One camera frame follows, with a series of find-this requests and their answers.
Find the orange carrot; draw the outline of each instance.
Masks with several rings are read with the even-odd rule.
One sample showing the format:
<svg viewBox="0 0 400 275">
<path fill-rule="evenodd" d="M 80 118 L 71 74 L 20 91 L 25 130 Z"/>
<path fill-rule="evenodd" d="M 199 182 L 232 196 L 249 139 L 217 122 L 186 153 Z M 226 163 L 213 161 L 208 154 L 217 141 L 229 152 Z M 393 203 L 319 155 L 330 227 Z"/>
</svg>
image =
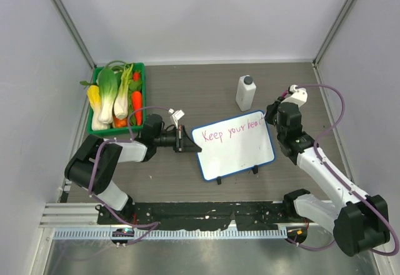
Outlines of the orange carrot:
<svg viewBox="0 0 400 275">
<path fill-rule="evenodd" d="M 126 117 L 125 119 L 118 119 L 116 116 L 112 115 L 114 118 L 114 124 L 115 127 L 114 128 L 122 128 L 122 127 L 127 127 L 128 126 L 128 117 Z"/>
<path fill-rule="evenodd" d="M 133 81 L 137 81 L 140 79 L 140 71 L 134 71 L 133 72 Z"/>
<path fill-rule="evenodd" d="M 132 93 L 132 106 L 134 111 L 143 106 L 142 94 L 138 91 Z M 140 126 L 142 124 L 142 111 L 135 112 L 135 118 L 136 125 Z"/>
</svg>

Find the metal floor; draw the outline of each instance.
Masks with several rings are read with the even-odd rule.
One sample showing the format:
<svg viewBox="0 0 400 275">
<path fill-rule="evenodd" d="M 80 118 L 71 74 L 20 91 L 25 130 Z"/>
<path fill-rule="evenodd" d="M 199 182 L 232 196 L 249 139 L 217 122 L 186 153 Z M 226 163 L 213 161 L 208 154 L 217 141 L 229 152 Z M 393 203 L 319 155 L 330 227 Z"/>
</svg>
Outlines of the metal floor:
<svg viewBox="0 0 400 275">
<path fill-rule="evenodd" d="M 331 237 L 310 227 L 306 244 L 324 246 Z M 53 241 L 45 275 L 376 275 L 371 252 L 347 257 L 337 246 L 309 252 L 280 239 L 143 241 L 127 248 L 108 249 L 90 258 L 111 242 Z M 60 256 L 66 248 L 65 256 Z"/>
</svg>

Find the blue whiteboard frame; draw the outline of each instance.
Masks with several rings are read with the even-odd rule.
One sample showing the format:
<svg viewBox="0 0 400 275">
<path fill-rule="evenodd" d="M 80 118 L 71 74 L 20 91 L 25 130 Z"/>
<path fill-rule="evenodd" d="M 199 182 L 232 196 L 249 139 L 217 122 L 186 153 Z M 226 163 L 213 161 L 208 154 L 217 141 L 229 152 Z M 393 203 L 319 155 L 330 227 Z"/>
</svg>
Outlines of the blue whiteboard frame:
<svg viewBox="0 0 400 275">
<path fill-rule="evenodd" d="M 195 128 L 193 128 L 192 131 L 191 131 L 192 140 L 194 141 L 194 139 L 193 139 L 193 131 L 196 130 L 196 129 L 203 128 L 203 127 L 206 127 L 206 126 L 209 126 L 209 125 L 213 125 L 213 124 L 220 123 L 220 122 L 224 122 L 224 121 L 231 120 L 231 119 L 240 118 L 240 117 L 243 117 L 243 116 L 247 116 L 248 114 L 257 113 L 257 112 L 259 112 L 259 111 L 261 111 L 262 114 L 265 113 L 264 111 L 262 111 L 262 110 L 259 109 L 259 110 L 257 110 L 257 111 L 248 112 L 247 114 L 241 114 L 240 116 L 229 117 L 229 118 L 227 118 L 227 119 L 223 119 L 223 120 L 220 120 L 220 121 L 216 121 L 216 122 L 212 122 L 212 123 L 209 123 L 209 124 L 206 124 L 206 125 L 202 125 L 202 126 L 195 127 Z M 269 140 L 270 140 L 271 146 L 272 146 L 272 152 L 274 153 L 274 159 L 273 159 L 272 161 L 268 161 L 268 162 L 264 162 L 264 163 L 262 163 L 262 164 L 258 164 L 259 167 L 265 166 L 266 164 L 271 164 L 271 163 L 273 163 L 273 162 L 275 161 L 275 159 L 276 159 L 275 147 L 274 147 L 273 140 L 271 139 L 271 132 L 269 131 L 269 127 L 268 127 L 268 124 L 267 124 L 267 123 L 266 123 L 266 127 L 267 127 L 267 132 L 268 132 Z M 207 181 L 207 182 L 209 182 L 209 181 L 215 181 L 216 179 L 207 180 L 206 178 L 204 178 L 204 173 L 203 173 L 203 169 L 202 169 L 202 167 L 201 167 L 201 163 L 200 163 L 200 159 L 199 159 L 199 154 L 198 154 L 198 153 L 196 153 L 196 154 L 197 154 L 197 162 L 199 163 L 199 167 L 200 167 L 200 171 L 201 171 L 201 176 L 202 176 L 202 178 L 204 179 L 204 181 Z M 240 173 L 240 172 L 243 172 L 243 171 L 247 171 L 247 170 L 251 170 L 251 169 L 252 169 L 252 167 L 247 167 L 246 169 L 238 170 L 238 171 L 235 171 L 235 172 L 232 172 L 232 173 L 223 175 L 223 176 L 221 176 L 221 178 L 227 177 L 227 176 L 232 176 L 232 175 L 235 175 L 235 174 L 237 174 L 237 173 Z"/>
</svg>

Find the handwritten text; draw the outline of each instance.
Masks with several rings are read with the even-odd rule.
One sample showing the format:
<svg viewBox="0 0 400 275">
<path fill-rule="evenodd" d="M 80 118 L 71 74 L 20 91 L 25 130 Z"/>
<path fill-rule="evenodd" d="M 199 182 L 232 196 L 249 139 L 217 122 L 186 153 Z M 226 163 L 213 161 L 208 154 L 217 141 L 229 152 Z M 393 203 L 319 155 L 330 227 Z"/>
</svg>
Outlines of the handwritten text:
<svg viewBox="0 0 400 275">
<path fill-rule="evenodd" d="M 249 121 L 247 120 L 247 124 L 243 124 L 241 126 L 237 127 L 232 127 L 231 129 L 228 129 L 227 133 L 229 133 L 229 138 L 231 139 L 233 136 L 235 136 L 238 133 L 242 133 L 245 130 L 250 130 L 252 128 L 256 128 L 258 126 L 261 126 L 265 122 L 264 118 L 261 118 L 257 121 Z M 219 132 L 213 132 L 213 133 L 207 133 L 207 131 L 202 131 L 201 132 L 204 142 L 211 142 L 211 141 L 216 141 L 219 140 L 219 142 L 223 143 L 223 136 L 224 133 L 219 131 Z"/>
</svg>

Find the yellow vegetable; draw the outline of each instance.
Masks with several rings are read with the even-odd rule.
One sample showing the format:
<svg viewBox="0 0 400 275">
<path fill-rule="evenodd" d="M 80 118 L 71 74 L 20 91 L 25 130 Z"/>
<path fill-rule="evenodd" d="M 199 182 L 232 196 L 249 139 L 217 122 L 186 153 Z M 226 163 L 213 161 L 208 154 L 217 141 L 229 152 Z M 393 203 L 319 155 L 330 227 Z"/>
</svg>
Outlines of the yellow vegetable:
<svg viewBox="0 0 400 275">
<path fill-rule="evenodd" d="M 103 124 L 99 121 L 101 113 L 101 97 L 98 86 L 90 86 L 87 89 L 87 97 L 89 98 L 90 106 L 93 109 L 92 130 L 109 129 L 109 124 Z"/>
</svg>

